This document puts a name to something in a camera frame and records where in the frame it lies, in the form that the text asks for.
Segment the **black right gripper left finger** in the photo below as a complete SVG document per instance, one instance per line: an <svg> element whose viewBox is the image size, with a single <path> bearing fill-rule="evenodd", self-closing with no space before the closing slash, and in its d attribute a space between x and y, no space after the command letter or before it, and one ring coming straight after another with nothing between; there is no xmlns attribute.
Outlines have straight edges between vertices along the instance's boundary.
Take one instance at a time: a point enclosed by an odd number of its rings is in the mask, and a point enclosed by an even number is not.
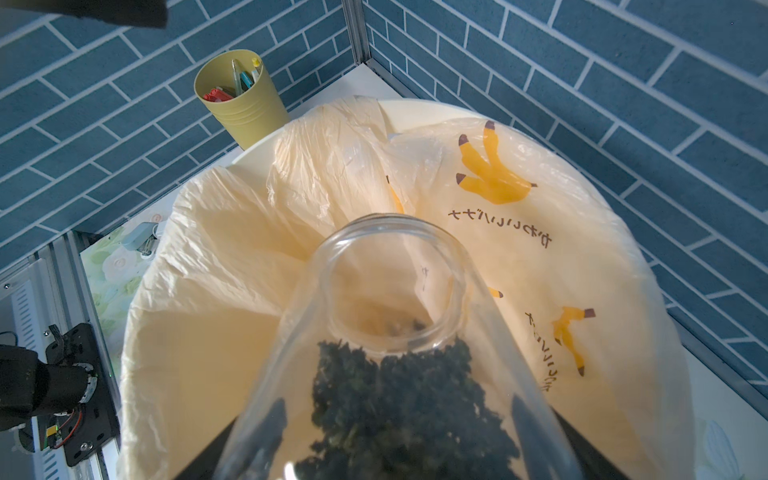
<svg viewBox="0 0 768 480"><path fill-rule="evenodd" d="M176 477L175 480L211 480L234 427L230 422Z"/></svg>

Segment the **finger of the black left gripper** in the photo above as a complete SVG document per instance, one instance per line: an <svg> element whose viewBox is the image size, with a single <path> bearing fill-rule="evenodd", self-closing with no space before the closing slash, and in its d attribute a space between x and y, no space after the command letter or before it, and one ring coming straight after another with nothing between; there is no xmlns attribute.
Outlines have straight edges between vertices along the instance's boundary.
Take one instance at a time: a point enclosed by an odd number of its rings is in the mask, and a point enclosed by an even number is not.
<svg viewBox="0 0 768 480"><path fill-rule="evenodd" d="M163 0L1 0L2 8L89 18L120 26L165 28Z"/></svg>

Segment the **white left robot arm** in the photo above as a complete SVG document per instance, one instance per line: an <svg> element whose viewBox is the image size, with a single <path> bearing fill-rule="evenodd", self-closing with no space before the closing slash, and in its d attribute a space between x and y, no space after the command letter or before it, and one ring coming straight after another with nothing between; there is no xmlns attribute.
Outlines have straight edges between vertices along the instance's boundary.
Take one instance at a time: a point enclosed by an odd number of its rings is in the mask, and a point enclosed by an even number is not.
<svg viewBox="0 0 768 480"><path fill-rule="evenodd" d="M168 22L164 1L3 1L1 7L152 29L163 29ZM75 466L117 433L117 417L107 404L106 374L96 356L93 328L81 323L65 335L55 325L50 328L54 343L48 347L47 363L33 350L1 346L1 429L62 416L54 434L38 427L33 435L45 449L63 448L66 461Z"/></svg>

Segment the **clear glass jar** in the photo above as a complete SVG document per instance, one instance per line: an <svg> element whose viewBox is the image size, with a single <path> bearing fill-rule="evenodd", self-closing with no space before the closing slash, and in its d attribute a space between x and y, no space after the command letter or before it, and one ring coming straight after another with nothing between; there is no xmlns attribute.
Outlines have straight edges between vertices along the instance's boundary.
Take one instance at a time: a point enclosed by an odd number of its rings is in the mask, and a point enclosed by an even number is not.
<svg viewBox="0 0 768 480"><path fill-rule="evenodd" d="M217 479L578 479L466 249L368 215L310 258Z"/></svg>

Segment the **dark moldy tea leaves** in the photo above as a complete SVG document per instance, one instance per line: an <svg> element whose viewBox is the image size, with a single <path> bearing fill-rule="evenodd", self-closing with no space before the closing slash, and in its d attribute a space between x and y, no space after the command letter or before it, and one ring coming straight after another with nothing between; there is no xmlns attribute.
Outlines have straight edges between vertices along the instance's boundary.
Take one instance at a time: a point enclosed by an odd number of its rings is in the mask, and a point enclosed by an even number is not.
<svg viewBox="0 0 768 480"><path fill-rule="evenodd" d="M322 437L297 478L517 478L520 448L487 406L464 337L380 360L345 341L318 348L311 422Z"/></svg>

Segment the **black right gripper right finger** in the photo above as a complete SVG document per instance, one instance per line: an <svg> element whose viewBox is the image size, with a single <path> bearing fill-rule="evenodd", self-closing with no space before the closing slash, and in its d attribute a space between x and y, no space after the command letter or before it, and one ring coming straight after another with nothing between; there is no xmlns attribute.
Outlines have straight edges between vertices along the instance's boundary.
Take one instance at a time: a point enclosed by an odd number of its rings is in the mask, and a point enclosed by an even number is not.
<svg viewBox="0 0 768 480"><path fill-rule="evenodd" d="M564 417L553 410L587 480L628 480L610 460L582 436Z"/></svg>

